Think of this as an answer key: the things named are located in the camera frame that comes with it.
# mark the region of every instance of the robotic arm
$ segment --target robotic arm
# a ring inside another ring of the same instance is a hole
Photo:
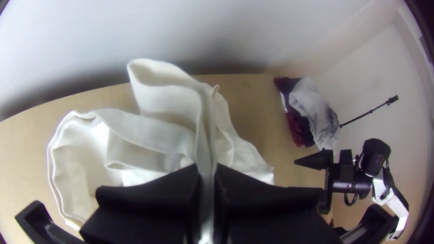
[[[395,187],[388,166],[382,169],[382,174],[373,178],[372,200],[380,206],[387,205],[399,218],[395,228],[386,237],[387,241],[398,239],[406,227],[409,206],[407,200]]]
[[[383,206],[387,205],[398,218],[397,223],[386,236],[386,240],[395,240],[405,229],[409,214],[409,205],[396,188],[389,169],[390,147],[379,139],[366,140],[363,151],[353,160],[351,150],[340,152],[339,163],[333,163],[333,151],[325,150],[298,159],[294,163],[317,170],[326,170],[324,198],[318,211],[328,214],[334,192],[344,193],[347,206],[352,206],[357,199],[365,199],[372,189],[372,200]],[[354,194],[351,201],[348,193]]]

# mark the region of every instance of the maroon fabric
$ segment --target maroon fabric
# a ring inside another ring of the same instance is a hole
[[[289,105],[288,101],[289,93],[300,80],[301,78],[291,79],[288,77],[279,77],[274,79],[274,84],[284,97],[284,106],[288,111],[286,113],[288,127],[295,145],[297,145],[297,147],[310,147],[315,145],[315,141],[313,140],[310,130],[309,119],[301,116],[296,109]]]

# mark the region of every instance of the table surface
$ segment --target table surface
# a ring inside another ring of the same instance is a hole
[[[197,75],[229,103],[232,123],[241,138],[251,142],[274,166],[278,186],[323,187],[324,172],[294,165],[294,160],[317,152],[297,148],[288,129],[279,92],[270,75]],[[61,119],[71,110],[88,112],[118,108],[137,113],[130,84],[95,89],[57,99],[0,122],[0,232],[6,243],[30,243],[14,216],[34,200],[45,204],[54,222],[65,225],[47,180],[47,145]]]

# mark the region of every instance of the white towel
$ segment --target white towel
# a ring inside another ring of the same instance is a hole
[[[161,61],[134,60],[127,70],[140,115],[72,111],[48,145],[48,180],[59,212],[79,230],[98,208],[96,188],[139,185],[196,163],[204,184],[201,243],[212,243],[216,162],[269,184],[273,168],[235,132],[218,85]]]

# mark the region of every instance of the gray cloth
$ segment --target gray cloth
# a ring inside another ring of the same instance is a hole
[[[313,140],[319,150],[333,150],[339,136],[339,121],[327,97],[303,77],[289,94],[289,105],[309,119]]]

